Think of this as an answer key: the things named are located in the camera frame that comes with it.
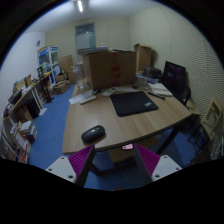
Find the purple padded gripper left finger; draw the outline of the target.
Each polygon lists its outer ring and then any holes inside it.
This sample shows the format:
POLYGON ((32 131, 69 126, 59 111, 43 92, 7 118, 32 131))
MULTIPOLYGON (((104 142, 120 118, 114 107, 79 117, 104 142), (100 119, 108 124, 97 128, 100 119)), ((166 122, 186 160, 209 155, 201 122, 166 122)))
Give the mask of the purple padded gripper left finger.
POLYGON ((90 145, 69 157, 59 157, 46 171, 83 187, 94 156, 95 146, 90 145))

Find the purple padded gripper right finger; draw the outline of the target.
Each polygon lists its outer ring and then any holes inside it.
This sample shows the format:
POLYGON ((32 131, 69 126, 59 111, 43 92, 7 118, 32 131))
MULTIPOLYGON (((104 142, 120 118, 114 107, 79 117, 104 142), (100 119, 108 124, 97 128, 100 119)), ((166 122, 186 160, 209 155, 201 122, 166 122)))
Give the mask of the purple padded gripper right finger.
POLYGON ((159 156, 141 145, 134 145, 134 158, 145 185, 181 170, 168 155, 159 156))

